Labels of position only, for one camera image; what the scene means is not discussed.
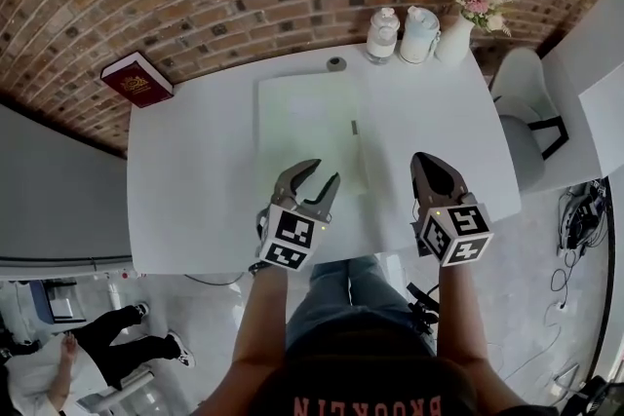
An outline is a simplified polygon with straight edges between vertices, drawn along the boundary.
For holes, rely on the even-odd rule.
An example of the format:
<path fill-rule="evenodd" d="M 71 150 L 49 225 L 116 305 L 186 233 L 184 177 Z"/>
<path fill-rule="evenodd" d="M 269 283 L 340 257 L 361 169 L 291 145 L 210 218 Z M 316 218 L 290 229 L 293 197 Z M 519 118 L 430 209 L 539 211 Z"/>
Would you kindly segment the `white metal frame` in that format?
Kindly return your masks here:
<path fill-rule="evenodd" d="M 107 388 L 102 393 L 78 399 L 76 405 L 89 414 L 114 416 L 112 408 L 115 405 L 119 405 L 121 401 L 142 389 L 153 379 L 154 373 L 149 368 L 140 368 L 121 382 L 121 390 Z"/>

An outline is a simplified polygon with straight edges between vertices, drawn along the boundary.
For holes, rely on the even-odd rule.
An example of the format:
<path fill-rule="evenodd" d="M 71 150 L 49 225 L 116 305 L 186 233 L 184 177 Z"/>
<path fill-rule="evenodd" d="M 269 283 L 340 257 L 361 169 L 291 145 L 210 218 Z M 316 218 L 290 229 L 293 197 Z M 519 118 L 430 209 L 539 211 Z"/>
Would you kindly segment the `clear bottle with white cap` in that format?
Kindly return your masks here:
<path fill-rule="evenodd" d="M 378 9 L 370 18 L 366 54 L 377 65 L 385 64 L 394 54 L 400 21 L 393 8 Z"/>

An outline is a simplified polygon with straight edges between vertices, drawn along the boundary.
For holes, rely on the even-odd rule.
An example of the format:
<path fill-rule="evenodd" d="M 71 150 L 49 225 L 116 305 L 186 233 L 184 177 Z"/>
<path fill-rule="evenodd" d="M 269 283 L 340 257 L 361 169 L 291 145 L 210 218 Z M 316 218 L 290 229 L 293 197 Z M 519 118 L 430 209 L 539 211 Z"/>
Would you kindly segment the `dark red hardcover book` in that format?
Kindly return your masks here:
<path fill-rule="evenodd" d="M 138 108 L 174 96 L 174 86 L 141 52 L 133 52 L 109 64 L 101 70 L 99 77 Z"/>

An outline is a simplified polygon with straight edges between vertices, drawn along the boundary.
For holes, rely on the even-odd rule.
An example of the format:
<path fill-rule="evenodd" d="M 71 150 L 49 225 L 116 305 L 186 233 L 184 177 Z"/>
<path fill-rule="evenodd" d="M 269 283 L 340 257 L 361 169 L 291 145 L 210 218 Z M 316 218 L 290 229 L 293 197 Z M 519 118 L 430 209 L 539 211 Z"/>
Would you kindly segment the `black waist-worn device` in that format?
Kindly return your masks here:
<path fill-rule="evenodd" d="M 438 287 L 436 284 L 429 291 L 423 292 L 414 283 L 407 285 L 407 291 L 415 299 L 414 303 L 409 303 L 409 308 L 416 329 L 421 333 L 432 335 L 432 326 L 439 322 L 439 303 L 432 297 Z"/>

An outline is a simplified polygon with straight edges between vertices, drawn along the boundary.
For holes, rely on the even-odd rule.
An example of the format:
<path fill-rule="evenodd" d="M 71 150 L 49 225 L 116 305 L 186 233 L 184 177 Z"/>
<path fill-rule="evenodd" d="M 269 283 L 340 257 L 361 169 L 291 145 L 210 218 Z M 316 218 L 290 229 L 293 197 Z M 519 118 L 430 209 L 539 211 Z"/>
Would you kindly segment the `white chair with grey cushion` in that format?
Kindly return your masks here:
<path fill-rule="evenodd" d="M 545 175 L 546 162 L 569 140 L 553 103 L 537 53 L 515 48 L 501 61 L 490 84 L 520 192 Z"/>

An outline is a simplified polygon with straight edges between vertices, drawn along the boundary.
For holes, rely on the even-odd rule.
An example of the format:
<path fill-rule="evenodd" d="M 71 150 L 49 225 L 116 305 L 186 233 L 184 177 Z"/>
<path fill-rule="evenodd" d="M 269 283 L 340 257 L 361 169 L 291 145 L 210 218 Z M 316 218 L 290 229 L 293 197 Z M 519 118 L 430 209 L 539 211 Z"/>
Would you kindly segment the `grey partition panel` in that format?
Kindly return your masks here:
<path fill-rule="evenodd" d="M 0 105 L 0 280 L 132 266 L 125 160 Z"/>

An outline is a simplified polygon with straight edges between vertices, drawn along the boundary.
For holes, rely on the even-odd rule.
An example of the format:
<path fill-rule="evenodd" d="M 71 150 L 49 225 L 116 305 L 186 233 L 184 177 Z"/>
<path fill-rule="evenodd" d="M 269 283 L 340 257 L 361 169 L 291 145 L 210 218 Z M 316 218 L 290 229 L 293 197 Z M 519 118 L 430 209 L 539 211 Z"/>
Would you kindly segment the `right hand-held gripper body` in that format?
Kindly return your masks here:
<path fill-rule="evenodd" d="M 441 267 L 478 261 L 493 239 L 486 207 L 472 193 L 442 206 L 414 197 L 412 215 L 418 255 L 433 255 Z"/>

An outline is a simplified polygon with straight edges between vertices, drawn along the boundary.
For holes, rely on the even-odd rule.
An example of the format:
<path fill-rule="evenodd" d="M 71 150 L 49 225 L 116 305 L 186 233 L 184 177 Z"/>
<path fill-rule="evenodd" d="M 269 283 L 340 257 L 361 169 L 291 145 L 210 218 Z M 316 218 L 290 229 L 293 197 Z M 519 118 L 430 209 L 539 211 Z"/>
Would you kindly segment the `person's black printed shirt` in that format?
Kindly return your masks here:
<path fill-rule="evenodd" d="M 560 416 L 505 397 L 477 369 L 428 355 L 393 323 L 339 321 L 295 342 L 277 367 L 235 363 L 193 416 Z"/>

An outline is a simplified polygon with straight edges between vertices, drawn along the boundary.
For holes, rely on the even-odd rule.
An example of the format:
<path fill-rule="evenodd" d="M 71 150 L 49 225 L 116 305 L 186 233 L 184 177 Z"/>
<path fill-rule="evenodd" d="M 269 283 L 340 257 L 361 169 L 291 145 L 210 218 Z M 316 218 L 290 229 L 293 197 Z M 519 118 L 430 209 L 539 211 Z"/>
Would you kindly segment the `person's blue jeans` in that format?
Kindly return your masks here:
<path fill-rule="evenodd" d="M 409 302 L 386 281 L 372 255 L 313 267 L 309 290 L 287 324 L 286 345 L 293 348 L 323 326 L 363 318 L 403 327 L 415 337 L 418 351 L 435 354 L 431 337 L 417 330 Z"/>

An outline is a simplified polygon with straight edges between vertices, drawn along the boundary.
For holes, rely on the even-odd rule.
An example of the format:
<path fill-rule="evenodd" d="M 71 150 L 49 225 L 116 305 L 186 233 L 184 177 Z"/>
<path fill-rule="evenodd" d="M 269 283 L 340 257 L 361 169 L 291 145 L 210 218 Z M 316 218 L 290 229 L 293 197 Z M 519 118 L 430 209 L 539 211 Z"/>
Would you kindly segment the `pink and white flowers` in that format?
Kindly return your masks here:
<path fill-rule="evenodd" d="M 454 0 L 459 13 L 487 33 L 501 32 L 511 36 L 505 13 L 515 0 Z"/>

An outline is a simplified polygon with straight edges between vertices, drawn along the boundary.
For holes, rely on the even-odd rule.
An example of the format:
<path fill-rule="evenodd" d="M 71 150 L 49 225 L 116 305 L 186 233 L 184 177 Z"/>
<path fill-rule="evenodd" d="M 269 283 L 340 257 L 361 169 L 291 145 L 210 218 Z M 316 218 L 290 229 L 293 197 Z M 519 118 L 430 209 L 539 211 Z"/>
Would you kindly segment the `white card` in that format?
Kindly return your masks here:
<path fill-rule="evenodd" d="M 284 76 L 258 83 L 257 190 L 270 195 L 279 173 L 309 159 L 320 159 L 303 186 L 318 193 L 339 173 L 338 198 L 369 189 L 359 136 L 356 82 L 343 72 Z"/>

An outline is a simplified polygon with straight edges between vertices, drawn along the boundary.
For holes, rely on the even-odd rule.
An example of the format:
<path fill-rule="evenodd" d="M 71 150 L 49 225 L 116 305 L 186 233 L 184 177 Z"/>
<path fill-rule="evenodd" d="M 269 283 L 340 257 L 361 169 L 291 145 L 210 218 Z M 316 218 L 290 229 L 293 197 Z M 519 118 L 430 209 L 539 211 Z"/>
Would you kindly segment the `blue chair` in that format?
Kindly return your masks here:
<path fill-rule="evenodd" d="M 78 324 L 87 321 L 75 280 L 35 280 L 28 283 L 35 312 L 40 321 Z"/>

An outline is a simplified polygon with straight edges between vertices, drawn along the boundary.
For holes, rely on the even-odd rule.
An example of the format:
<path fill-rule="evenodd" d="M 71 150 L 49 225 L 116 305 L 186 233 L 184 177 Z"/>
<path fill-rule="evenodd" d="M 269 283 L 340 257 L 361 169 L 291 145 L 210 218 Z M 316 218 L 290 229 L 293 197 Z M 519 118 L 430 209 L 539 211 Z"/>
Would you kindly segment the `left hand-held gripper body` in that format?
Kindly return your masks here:
<path fill-rule="evenodd" d="M 313 256 L 330 221 L 309 214 L 302 207 L 303 201 L 296 209 L 286 209 L 273 205 L 270 200 L 268 208 L 258 215 L 257 258 L 261 262 L 300 271 Z"/>

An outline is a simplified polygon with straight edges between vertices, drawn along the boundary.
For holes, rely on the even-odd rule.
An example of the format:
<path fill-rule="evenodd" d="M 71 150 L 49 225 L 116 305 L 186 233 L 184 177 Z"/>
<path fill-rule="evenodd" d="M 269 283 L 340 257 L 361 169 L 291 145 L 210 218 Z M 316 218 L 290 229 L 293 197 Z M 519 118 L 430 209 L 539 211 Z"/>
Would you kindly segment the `white jug with lid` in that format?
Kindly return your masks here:
<path fill-rule="evenodd" d="M 410 6 L 399 49 L 401 58 L 411 64 L 426 62 L 435 53 L 440 35 L 440 22 L 433 12 Z"/>

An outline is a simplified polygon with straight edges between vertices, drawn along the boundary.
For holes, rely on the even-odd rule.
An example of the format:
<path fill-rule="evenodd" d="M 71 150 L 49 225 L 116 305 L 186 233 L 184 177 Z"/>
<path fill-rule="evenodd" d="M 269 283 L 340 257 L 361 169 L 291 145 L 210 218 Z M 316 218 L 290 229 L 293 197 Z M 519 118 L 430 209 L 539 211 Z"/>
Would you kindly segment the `white vase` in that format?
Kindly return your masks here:
<path fill-rule="evenodd" d="M 473 28 L 471 20 L 459 15 L 454 24 L 441 34 L 435 50 L 436 58 L 448 66 L 455 66 L 464 60 L 469 52 Z"/>

